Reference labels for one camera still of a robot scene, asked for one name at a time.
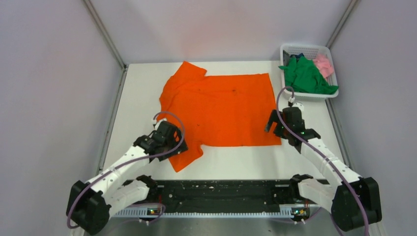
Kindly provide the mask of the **orange t shirt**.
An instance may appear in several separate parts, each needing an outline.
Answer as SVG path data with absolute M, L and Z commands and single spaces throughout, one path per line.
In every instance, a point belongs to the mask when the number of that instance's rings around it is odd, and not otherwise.
M 170 158 L 176 172 L 203 155 L 202 146 L 258 147 L 280 145 L 265 132 L 275 96 L 267 73 L 209 76 L 204 68 L 183 62 L 159 97 L 162 114 L 184 125 L 188 150 Z

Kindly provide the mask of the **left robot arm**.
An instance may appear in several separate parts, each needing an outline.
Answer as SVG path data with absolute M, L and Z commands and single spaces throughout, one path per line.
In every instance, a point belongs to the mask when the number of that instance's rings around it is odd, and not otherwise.
M 183 123 L 175 125 L 163 118 L 153 127 L 110 167 L 72 185 L 66 209 L 68 228 L 80 227 L 95 235 L 119 211 L 137 202 L 152 203 L 157 199 L 157 182 L 140 174 L 140 170 L 181 154 L 188 146 Z

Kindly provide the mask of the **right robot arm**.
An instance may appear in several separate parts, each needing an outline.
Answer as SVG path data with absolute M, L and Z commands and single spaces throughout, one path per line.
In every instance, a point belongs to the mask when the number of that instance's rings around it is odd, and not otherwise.
M 345 165 L 322 140 L 314 129 L 305 127 L 302 110 L 295 105 L 281 111 L 272 110 L 265 131 L 273 123 L 275 136 L 310 161 L 326 179 L 322 184 L 311 175 L 294 175 L 288 189 L 295 203 L 310 200 L 328 211 L 336 226 L 348 232 L 382 220 L 379 185 L 372 177 L 362 177 Z

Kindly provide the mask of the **green t shirt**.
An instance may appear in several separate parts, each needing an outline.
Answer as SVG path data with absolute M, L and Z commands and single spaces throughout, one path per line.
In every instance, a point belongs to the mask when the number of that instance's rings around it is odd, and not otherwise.
M 284 72 L 284 84 L 294 92 L 332 95 L 338 86 L 330 85 L 312 60 L 305 57 L 290 58 L 287 65 L 278 67 Z

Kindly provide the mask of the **dark blue t shirt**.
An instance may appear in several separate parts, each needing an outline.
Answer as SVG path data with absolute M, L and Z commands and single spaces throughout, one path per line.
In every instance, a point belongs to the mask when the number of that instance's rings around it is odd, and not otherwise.
M 297 54 L 297 55 L 296 54 L 291 54 L 290 57 L 299 59 L 301 57 L 304 57 L 304 54 L 303 53 L 300 53 L 300 54 Z

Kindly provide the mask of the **pink t shirt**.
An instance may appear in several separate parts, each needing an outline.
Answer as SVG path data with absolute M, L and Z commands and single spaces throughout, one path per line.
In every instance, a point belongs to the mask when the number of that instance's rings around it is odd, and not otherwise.
M 313 59 L 313 63 L 324 78 L 327 78 L 334 73 L 334 68 L 330 63 L 330 60 L 323 54 L 317 54 Z

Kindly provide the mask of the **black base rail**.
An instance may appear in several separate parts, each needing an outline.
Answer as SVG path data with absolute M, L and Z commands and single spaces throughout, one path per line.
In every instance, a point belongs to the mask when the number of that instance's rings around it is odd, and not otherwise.
M 163 204 L 169 213 L 277 212 L 289 206 L 312 215 L 317 209 L 311 200 L 295 199 L 288 180 L 159 180 L 138 202 Z

